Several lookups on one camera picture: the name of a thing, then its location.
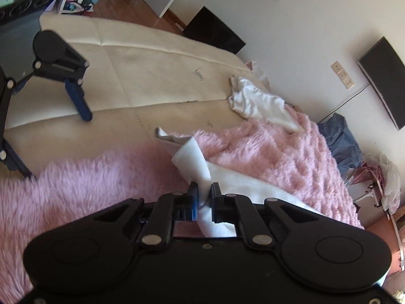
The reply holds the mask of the white Nevada sweatshirt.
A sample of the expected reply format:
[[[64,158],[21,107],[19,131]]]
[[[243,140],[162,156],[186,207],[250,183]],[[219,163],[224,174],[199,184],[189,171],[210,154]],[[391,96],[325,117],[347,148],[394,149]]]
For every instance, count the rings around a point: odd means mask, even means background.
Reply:
[[[212,183],[218,183],[223,194],[247,196],[254,204],[263,204],[267,198],[280,199],[311,212],[307,206],[293,195],[259,179],[232,171],[206,161],[195,136],[178,137],[169,135],[157,128],[157,141],[169,152],[172,163],[187,182],[198,185],[197,223],[205,237],[234,237],[235,227],[230,223],[216,224],[212,221],[209,191]]]

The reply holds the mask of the blue clothes bag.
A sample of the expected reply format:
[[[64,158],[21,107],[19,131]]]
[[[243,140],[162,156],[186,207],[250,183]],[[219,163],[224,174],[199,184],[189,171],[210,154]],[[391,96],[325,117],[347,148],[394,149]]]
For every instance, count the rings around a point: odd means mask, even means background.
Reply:
[[[318,123],[318,130],[325,137],[341,176],[361,166],[360,146],[342,115],[334,113],[326,122]]]

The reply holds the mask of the pink fluffy blanket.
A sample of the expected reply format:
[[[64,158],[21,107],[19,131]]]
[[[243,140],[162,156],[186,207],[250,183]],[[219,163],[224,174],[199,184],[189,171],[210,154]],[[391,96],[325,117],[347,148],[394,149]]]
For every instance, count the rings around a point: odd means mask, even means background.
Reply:
[[[193,137],[223,190],[261,203],[268,196],[301,202],[329,218],[360,226],[335,159],[317,125],[293,112],[301,132],[244,121],[224,102],[118,108],[92,122],[55,117],[6,130],[32,168],[33,180],[1,177],[1,302],[31,290],[22,255],[35,236],[127,198],[155,201],[185,191],[172,155],[154,136],[163,127]],[[221,181],[229,169],[235,180]]]

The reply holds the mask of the cream mattress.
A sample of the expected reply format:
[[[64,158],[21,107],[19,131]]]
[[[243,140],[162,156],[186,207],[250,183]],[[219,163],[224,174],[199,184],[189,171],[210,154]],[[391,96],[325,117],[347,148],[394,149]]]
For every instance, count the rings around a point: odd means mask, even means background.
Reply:
[[[151,140],[154,129],[189,133],[240,122],[229,80],[254,75],[235,55],[134,23],[46,14],[54,30],[90,63],[84,122],[61,83],[32,78],[10,103],[6,139],[29,165],[90,157]]]

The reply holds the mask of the crumpled white garment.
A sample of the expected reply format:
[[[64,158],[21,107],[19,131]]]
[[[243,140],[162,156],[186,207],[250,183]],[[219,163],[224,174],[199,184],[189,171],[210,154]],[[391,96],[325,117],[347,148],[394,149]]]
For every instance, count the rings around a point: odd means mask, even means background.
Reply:
[[[240,117],[275,124],[289,133],[303,132],[299,123],[287,111],[282,98],[262,91],[247,78],[233,75],[229,81],[229,106]]]

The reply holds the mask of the white folding side table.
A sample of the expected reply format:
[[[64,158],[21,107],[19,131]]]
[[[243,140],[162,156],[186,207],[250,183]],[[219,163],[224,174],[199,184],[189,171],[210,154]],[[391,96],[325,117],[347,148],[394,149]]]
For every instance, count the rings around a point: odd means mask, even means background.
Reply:
[[[347,189],[349,195],[354,201],[358,219],[366,229],[373,225],[383,217],[388,219],[393,218],[393,215],[388,210],[382,207],[382,196],[384,194],[382,186],[384,185],[384,177],[380,167],[373,168],[363,165],[357,169],[351,169],[346,174]],[[404,258],[402,261],[402,272],[404,271]]]

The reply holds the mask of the brown plastic storage bin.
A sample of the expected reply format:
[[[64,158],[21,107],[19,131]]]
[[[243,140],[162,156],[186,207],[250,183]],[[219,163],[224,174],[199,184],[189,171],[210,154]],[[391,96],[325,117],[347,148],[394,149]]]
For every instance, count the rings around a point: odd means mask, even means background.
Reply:
[[[387,217],[383,217],[373,225],[366,228],[367,231],[374,233],[383,239],[389,246],[392,256],[389,275],[402,271],[402,261],[404,258],[399,235],[393,222],[393,218],[388,219]]]

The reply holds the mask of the translucent plastic bag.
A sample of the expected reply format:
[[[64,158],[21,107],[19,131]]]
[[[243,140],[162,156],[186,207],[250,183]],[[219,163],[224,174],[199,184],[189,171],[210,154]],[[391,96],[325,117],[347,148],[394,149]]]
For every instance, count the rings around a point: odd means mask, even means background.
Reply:
[[[377,165],[381,168],[384,176],[382,207],[389,213],[394,214],[401,200],[401,178],[397,166],[382,152],[376,154],[366,153],[363,161],[368,165]]]

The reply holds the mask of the wall power sockets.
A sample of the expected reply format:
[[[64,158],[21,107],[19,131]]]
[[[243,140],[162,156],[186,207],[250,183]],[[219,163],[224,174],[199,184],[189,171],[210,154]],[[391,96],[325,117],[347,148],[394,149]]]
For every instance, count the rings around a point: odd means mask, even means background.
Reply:
[[[342,81],[346,89],[351,89],[354,86],[354,81],[351,79],[349,74],[345,71],[345,69],[338,61],[332,64],[331,68],[334,71],[334,73],[339,77],[340,81]]]

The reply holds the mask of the black wall television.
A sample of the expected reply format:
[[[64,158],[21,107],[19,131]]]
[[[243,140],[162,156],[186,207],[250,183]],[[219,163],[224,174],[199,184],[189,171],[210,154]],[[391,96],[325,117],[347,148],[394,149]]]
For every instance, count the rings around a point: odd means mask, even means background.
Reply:
[[[405,68],[390,42],[383,36],[357,63],[379,95],[396,129],[403,129]]]

